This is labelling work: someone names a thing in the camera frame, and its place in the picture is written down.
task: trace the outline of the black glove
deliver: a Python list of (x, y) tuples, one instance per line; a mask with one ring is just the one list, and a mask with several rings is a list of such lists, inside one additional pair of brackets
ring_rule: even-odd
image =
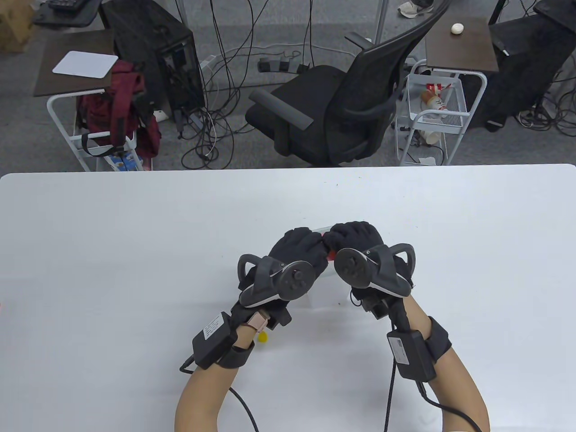
[[(368, 222), (338, 223), (334, 225), (329, 232), (324, 234), (323, 240), (330, 250), (335, 252), (344, 248), (351, 248), (360, 252), (365, 252), (375, 246), (384, 244), (378, 230)], [(406, 264), (406, 262), (399, 256), (394, 255), (393, 259), (398, 274), (409, 281), (410, 285), (412, 285), (412, 275), (410, 274), (408, 264)], [(399, 300), (398, 297), (385, 294), (372, 287), (366, 289), (357, 289), (352, 287), (352, 294), (357, 300), (362, 300), (371, 295), (377, 295), (390, 306)]]
[(328, 248), (322, 234), (313, 233), (309, 228), (288, 231), (268, 255), (285, 264), (307, 261), (314, 267), (316, 278), (328, 267)]
[[(278, 242), (274, 245), (268, 256), (284, 263), (290, 264), (295, 261), (306, 261), (314, 268), (316, 278), (322, 274), (326, 267), (328, 267), (328, 248), (324, 244), (322, 234), (314, 233), (309, 228), (295, 228), (284, 234)], [(256, 268), (251, 268), (244, 281), (238, 285), (240, 290), (245, 290), (254, 283), (254, 276)], [(289, 302), (284, 300), (273, 300), (265, 305), (258, 306), (256, 309), (264, 309), (270, 315), (268, 327), (274, 328), (276, 322), (280, 321), (282, 325), (283, 317), (285, 317), (285, 309)], [(236, 312), (237, 316), (243, 316), (245, 310), (239, 303), (236, 303), (232, 310), (232, 314)]]
[(360, 252), (384, 244), (376, 228), (368, 222), (337, 223), (324, 234), (324, 243), (334, 252), (351, 248)]

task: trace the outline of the white table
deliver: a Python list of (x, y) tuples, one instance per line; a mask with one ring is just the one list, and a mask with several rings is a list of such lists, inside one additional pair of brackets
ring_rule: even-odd
[[(492, 430), (574, 430), (575, 187), (571, 165), (5, 176), (0, 429), (171, 431), (178, 367), (234, 303), (239, 255), (365, 219), (415, 247), (415, 297)], [(291, 312), (234, 383), (260, 430), (381, 430), (389, 321), (346, 301)], [(397, 379), (392, 407), (391, 432), (440, 430), (412, 382)], [(251, 431), (230, 395), (219, 421)]]

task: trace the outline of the white wire rack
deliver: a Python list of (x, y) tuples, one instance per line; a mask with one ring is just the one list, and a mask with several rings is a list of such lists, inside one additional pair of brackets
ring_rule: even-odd
[[(440, 133), (441, 137), (438, 146), (446, 154), (444, 165), (450, 165), (488, 85), (486, 75), (476, 71), (432, 69), (432, 75), (416, 74), (417, 68), (425, 64), (426, 59), (422, 59), (412, 67), (399, 111), (405, 115), (400, 115), (396, 118), (396, 155), (400, 160), (401, 166), (423, 165), (416, 161), (406, 160), (416, 131)], [(460, 75), (475, 75), (482, 82), (480, 91), (476, 95), (470, 110), (467, 110)], [(420, 98), (418, 90), (425, 88), (427, 84), (440, 84), (442, 86), (444, 90), (441, 92), (440, 97), (448, 108), (447, 110), (428, 109), (426, 107)], [(403, 130), (408, 132), (404, 143), (401, 142)], [(452, 146), (451, 151), (446, 143), (446, 134), (457, 136), (456, 143)]]
[[(82, 168), (84, 168), (84, 171), (86, 171), (86, 172), (91, 171), (90, 168), (88, 167), (87, 163), (86, 163), (86, 159), (92, 158), (95, 156), (92, 156), (92, 155), (86, 153), (82, 149), (82, 145), (81, 145), (82, 134), (79, 134), (79, 135), (76, 134), (76, 126), (74, 126), (74, 131), (72, 132), (72, 135), (69, 135), (68, 132), (66, 132), (66, 128), (64, 128), (62, 121), (60, 120), (60, 118), (58, 117), (56, 112), (54, 111), (54, 102), (58, 99), (62, 99), (62, 98), (66, 98), (66, 97), (77, 97), (77, 96), (85, 96), (87, 94), (99, 94), (99, 93), (104, 93), (104, 89), (86, 90), (83, 92), (74, 92), (74, 93), (55, 94), (54, 96), (51, 96), (48, 99), (48, 101), (46, 102), (46, 108), (48, 109), (48, 113), (50, 114), (50, 117), (52, 117), (52, 120), (54, 121), (54, 123), (56, 124), (56, 127), (58, 128), (58, 130), (62, 134), (62, 137), (64, 137), (64, 139), (66, 140), (66, 143), (70, 147), (70, 150), (72, 150), (72, 153), (74, 153), (74, 156), (76, 156), (76, 159), (78, 160), (78, 162), (80, 163)], [(107, 132), (93, 132), (93, 133), (88, 134), (88, 139), (103, 138), (103, 137), (109, 137), (109, 136), (110, 136), (109, 131), (107, 131)], [(126, 152), (132, 154), (134, 161), (136, 163), (137, 170), (138, 171), (144, 171), (144, 169), (142, 168), (142, 163), (140, 162), (140, 158), (136, 154), (136, 145), (137, 145), (136, 133), (134, 133), (134, 137), (132, 139), (126, 137), (126, 141), (124, 143), (124, 150)], [(95, 155), (102, 154), (102, 153), (106, 152), (107, 150), (109, 150), (110, 148), (112, 148), (112, 146), (99, 146), (94, 142), (93, 142), (92, 147), (89, 147), (90, 152), (92, 154), (95, 154)], [(120, 171), (118, 169), (118, 167), (112, 162), (112, 160), (110, 159), (109, 156), (106, 156), (103, 158), (102, 157), (96, 157), (96, 171), (99, 170), (101, 159), (106, 160), (106, 162), (112, 167), (112, 169), (114, 171)]]

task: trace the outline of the black mesh backrest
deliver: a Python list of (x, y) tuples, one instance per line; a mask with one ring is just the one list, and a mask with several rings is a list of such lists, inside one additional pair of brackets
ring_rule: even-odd
[(377, 120), (363, 122), (347, 119), (342, 108), (364, 111), (388, 101), (395, 88), (403, 84), (400, 77), (406, 58), (444, 15), (451, 1), (436, 0), (434, 12), (426, 21), (356, 56), (324, 115), (324, 139), (332, 163), (368, 157), (380, 147), (395, 107)]

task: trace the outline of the cardboard box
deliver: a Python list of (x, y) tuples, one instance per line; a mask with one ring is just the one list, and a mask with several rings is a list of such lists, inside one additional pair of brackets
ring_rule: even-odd
[(32, 35), (29, 0), (0, 0), (0, 51), (22, 52)]

